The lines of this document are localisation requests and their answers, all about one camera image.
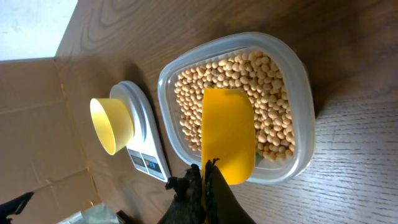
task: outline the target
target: plastic bag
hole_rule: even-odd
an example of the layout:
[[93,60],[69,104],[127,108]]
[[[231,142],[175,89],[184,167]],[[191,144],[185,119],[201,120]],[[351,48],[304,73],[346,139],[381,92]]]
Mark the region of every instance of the plastic bag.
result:
[[78,212],[58,224],[119,224],[118,216],[105,204]]

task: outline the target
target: white wall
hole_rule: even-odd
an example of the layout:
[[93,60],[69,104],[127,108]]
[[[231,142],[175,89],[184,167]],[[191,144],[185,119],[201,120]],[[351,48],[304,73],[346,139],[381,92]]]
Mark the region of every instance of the white wall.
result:
[[0,61],[54,57],[77,0],[0,0]]

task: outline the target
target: black object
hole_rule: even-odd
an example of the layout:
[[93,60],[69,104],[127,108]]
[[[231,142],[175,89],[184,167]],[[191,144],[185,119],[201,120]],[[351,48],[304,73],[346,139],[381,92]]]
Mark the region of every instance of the black object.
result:
[[174,189],[176,194],[158,224],[201,224],[205,221],[201,205],[201,176],[196,164],[186,170],[183,178],[170,177],[165,188]]
[[7,218],[7,216],[21,214],[33,194],[33,192],[28,192],[0,205],[0,224],[10,224],[12,219]]
[[215,165],[218,159],[207,161],[205,178],[206,213],[201,204],[202,183],[199,167],[191,165],[185,177],[170,177],[165,188],[174,189],[172,204],[158,224],[203,223],[207,216],[209,224],[255,223],[243,210],[223,175]]

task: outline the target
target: clear plastic container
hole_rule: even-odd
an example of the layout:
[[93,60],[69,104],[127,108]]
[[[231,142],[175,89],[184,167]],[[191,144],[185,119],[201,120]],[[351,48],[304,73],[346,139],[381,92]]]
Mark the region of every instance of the clear plastic container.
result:
[[309,165],[315,151],[315,113],[307,71],[293,50],[281,40],[267,34],[247,32],[205,43],[181,55],[162,70],[157,94],[174,151],[187,164],[200,166],[201,152],[193,152],[188,147],[179,123],[182,112],[174,93],[178,74],[191,67],[254,50],[269,55],[282,73],[293,117],[295,152],[293,157],[285,161],[270,162],[263,159],[256,165],[248,181],[278,184],[299,175]]

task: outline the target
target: digital kitchen scale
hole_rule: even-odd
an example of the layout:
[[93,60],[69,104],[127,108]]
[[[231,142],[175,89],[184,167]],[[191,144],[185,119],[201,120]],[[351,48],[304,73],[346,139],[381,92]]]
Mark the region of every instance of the digital kitchen scale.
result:
[[170,177],[154,114],[144,92],[133,82],[123,81],[113,86],[110,98],[121,100],[134,123],[134,137],[127,144],[127,151],[134,167],[163,182]]

